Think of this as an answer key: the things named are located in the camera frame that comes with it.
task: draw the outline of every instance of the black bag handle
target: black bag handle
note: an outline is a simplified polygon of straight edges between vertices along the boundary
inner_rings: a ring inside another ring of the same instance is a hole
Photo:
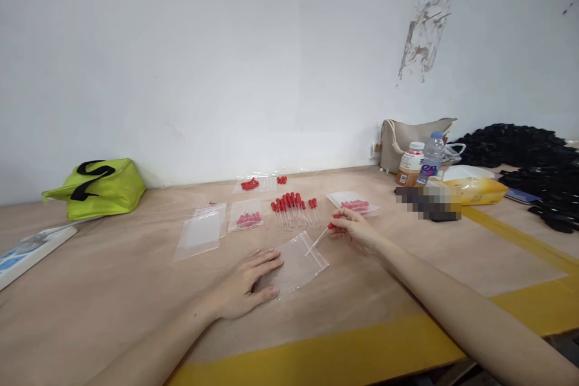
[[[94,194],[94,193],[87,193],[86,189],[95,181],[98,181],[101,178],[107,177],[109,175],[112,175],[113,173],[115,173],[115,168],[111,167],[111,166],[100,166],[99,168],[94,169],[93,171],[87,172],[86,168],[88,165],[91,165],[93,163],[100,163],[102,161],[105,160],[93,160],[90,162],[85,162],[82,163],[78,169],[77,169],[77,174],[79,175],[100,175],[98,178],[95,178],[93,180],[87,181],[86,183],[81,184],[80,186],[76,187],[74,189],[74,192],[72,192],[71,194],[71,200],[77,200],[77,201],[84,201],[86,200],[89,196],[98,196],[98,194]]]

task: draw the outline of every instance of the yellow tape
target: yellow tape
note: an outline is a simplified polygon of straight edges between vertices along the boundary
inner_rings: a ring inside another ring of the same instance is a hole
[[[471,207],[463,216],[528,250],[568,276],[492,297],[535,333],[579,327],[575,258]],[[452,363],[464,353],[427,315],[299,341],[200,365],[186,365],[170,384],[365,385]]]

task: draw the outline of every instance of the lime green bag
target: lime green bag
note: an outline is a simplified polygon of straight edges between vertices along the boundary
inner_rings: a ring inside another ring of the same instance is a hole
[[[66,201],[69,220],[80,220],[131,212],[145,189],[131,159],[94,160],[74,168],[61,188],[42,192],[42,200]]]

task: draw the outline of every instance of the floor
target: floor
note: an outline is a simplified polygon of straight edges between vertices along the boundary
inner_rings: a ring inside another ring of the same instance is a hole
[[[558,337],[549,337],[547,341],[579,368],[579,330]],[[460,379],[453,381],[443,379],[445,373],[451,368],[434,369],[424,374],[381,382],[374,386],[502,386],[478,365]]]

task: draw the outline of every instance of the plastic water bottle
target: plastic water bottle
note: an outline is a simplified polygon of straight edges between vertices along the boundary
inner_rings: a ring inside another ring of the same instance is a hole
[[[416,185],[426,185],[428,177],[436,176],[438,168],[442,164],[442,158],[445,156],[444,133],[435,131],[430,135],[430,140],[424,146],[424,163],[420,169],[420,175]]]

